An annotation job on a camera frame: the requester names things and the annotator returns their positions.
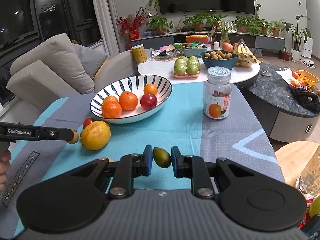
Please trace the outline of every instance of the white plant pot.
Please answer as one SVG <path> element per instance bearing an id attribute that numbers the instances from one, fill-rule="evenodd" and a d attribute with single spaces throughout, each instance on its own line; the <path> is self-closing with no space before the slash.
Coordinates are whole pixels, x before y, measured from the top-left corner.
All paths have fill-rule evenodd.
<path id="1" fill-rule="evenodd" d="M 294 49 L 291 49 L 291 55 L 292 55 L 292 61 L 299 63 L 300 57 L 301 57 L 301 51 L 296 51 Z"/>

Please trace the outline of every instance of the cardboard box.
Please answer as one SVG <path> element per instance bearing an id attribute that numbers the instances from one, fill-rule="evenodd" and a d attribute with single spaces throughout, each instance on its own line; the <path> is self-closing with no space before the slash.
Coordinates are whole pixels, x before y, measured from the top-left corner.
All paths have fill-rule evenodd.
<path id="1" fill-rule="evenodd" d="M 255 57 L 262 57 L 262 49 L 250 49 Z"/>

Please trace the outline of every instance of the wooden stool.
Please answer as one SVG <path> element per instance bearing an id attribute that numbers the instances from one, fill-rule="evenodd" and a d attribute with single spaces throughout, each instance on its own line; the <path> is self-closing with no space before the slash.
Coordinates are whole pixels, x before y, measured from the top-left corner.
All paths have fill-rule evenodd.
<path id="1" fill-rule="evenodd" d="M 319 144 L 308 141 L 289 143 L 276 151 L 284 180 L 295 186 L 297 178 L 314 155 Z"/>

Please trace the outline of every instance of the metal screw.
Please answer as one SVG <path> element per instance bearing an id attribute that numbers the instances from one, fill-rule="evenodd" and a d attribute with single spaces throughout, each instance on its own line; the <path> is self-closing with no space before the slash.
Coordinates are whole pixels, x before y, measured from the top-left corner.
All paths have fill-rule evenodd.
<path id="1" fill-rule="evenodd" d="M 213 194 L 213 190 L 206 187 L 202 187 L 198 189 L 198 194 L 204 197 L 209 197 Z"/>
<path id="2" fill-rule="evenodd" d="M 122 196 L 125 194 L 125 189 L 123 187 L 114 187 L 110 190 L 110 193 L 115 196 Z"/>

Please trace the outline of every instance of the jar lid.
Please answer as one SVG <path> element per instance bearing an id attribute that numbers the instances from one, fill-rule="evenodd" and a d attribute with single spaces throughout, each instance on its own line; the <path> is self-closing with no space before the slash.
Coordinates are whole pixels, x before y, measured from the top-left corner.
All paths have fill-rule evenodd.
<path id="1" fill-rule="evenodd" d="M 207 78 L 209 82 L 228 83 L 231 80 L 231 71 L 225 67 L 210 67 L 208 68 Z"/>

